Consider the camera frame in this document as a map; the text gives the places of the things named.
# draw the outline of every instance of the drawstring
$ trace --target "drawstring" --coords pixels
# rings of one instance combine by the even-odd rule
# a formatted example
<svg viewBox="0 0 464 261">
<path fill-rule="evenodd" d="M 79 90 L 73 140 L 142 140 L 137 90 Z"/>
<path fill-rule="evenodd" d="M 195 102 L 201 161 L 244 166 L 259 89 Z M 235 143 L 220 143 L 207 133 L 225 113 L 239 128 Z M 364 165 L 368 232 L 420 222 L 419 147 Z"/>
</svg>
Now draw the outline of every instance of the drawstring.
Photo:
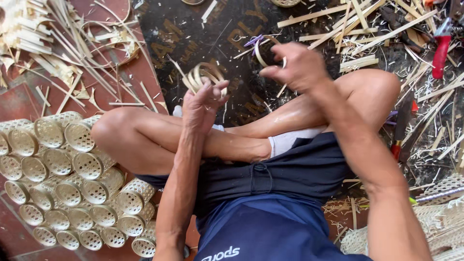
<svg viewBox="0 0 464 261">
<path fill-rule="evenodd" d="M 263 171 L 266 170 L 267 173 L 269 174 L 269 179 L 271 180 L 271 185 L 269 187 L 269 190 L 266 193 L 270 193 L 272 191 L 272 188 L 274 187 L 274 179 L 272 178 L 271 172 L 267 168 L 266 164 L 258 162 L 258 163 L 253 163 L 251 164 L 251 171 L 250 171 L 250 193 L 252 195 L 255 195 L 253 187 L 254 187 L 254 171 L 255 169 L 257 171 Z"/>
</svg>

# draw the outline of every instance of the bare leg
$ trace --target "bare leg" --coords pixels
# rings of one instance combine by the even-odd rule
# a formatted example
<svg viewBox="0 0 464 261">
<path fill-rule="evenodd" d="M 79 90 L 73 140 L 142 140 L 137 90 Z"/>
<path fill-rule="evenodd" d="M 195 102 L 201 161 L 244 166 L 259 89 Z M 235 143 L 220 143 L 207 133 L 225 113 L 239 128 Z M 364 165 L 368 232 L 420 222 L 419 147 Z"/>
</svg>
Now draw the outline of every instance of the bare leg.
<svg viewBox="0 0 464 261">
<path fill-rule="evenodd" d="M 336 80 L 340 92 L 373 129 L 378 130 L 398 97 L 396 76 L 380 70 L 359 70 Z M 267 137 L 327 124 L 316 104 L 300 96 L 268 116 L 227 132 L 211 130 L 203 157 L 253 162 L 269 157 Z M 98 121 L 92 135 L 97 145 L 134 173 L 170 172 L 182 130 L 177 117 L 140 108 L 119 108 Z"/>
</svg>

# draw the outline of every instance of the person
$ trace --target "person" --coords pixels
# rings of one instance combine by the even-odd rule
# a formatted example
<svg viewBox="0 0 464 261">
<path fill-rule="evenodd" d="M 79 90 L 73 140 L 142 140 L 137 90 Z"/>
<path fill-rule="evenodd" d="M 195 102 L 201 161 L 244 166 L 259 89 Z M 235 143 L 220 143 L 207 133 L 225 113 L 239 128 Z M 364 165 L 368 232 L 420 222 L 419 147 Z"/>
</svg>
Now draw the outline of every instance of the person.
<svg viewBox="0 0 464 261">
<path fill-rule="evenodd" d="M 99 148 L 164 187 L 154 260 L 183 260 L 192 214 L 201 235 L 197 261 L 432 260 L 407 183 L 377 135 L 400 91 L 396 77 L 366 69 L 333 81 L 306 46 L 271 50 L 287 66 L 260 75 L 300 95 L 253 123 L 212 129 L 227 100 L 221 82 L 188 91 L 182 118 L 120 108 L 94 125 Z M 330 242 L 321 211 L 351 171 L 370 200 L 369 257 L 344 255 Z"/>
</svg>

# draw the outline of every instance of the navy blue shorts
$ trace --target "navy blue shorts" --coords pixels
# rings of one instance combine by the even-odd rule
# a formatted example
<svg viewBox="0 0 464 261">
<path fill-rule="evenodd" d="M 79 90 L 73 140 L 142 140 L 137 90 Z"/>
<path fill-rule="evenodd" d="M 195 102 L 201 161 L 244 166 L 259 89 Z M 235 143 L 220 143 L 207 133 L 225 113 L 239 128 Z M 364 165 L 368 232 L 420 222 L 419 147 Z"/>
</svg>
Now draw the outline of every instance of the navy blue shorts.
<svg viewBox="0 0 464 261">
<path fill-rule="evenodd" d="M 298 138 L 289 151 L 257 163 L 209 158 L 200 166 L 193 214 L 203 218 L 223 201 L 270 192 L 325 204 L 350 173 L 334 132 Z M 168 176 L 136 175 L 159 189 Z"/>
</svg>

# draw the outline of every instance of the hand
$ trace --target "hand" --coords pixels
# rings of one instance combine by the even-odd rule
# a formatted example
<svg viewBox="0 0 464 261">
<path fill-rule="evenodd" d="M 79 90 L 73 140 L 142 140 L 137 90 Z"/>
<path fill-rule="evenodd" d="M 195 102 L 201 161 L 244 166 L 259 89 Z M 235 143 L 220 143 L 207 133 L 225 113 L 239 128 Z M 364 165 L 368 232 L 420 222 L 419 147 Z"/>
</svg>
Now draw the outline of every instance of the hand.
<svg viewBox="0 0 464 261">
<path fill-rule="evenodd" d="M 228 85 L 229 81 L 211 85 L 210 80 L 207 79 L 196 95 L 188 90 L 182 107 L 184 128 L 208 134 L 216 120 L 218 108 L 229 99 L 229 96 L 221 98 L 221 90 Z"/>
<path fill-rule="evenodd" d="M 314 87 L 323 86 L 332 81 L 325 69 L 321 55 L 307 46 L 298 43 L 275 45 L 271 48 L 275 53 L 274 60 L 280 61 L 287 57 L 285 69 L 278 66 L 268 66 L 259 73 L 262 77 L 272 78 L 299 93 L 310 91 Z"/>
</svg>

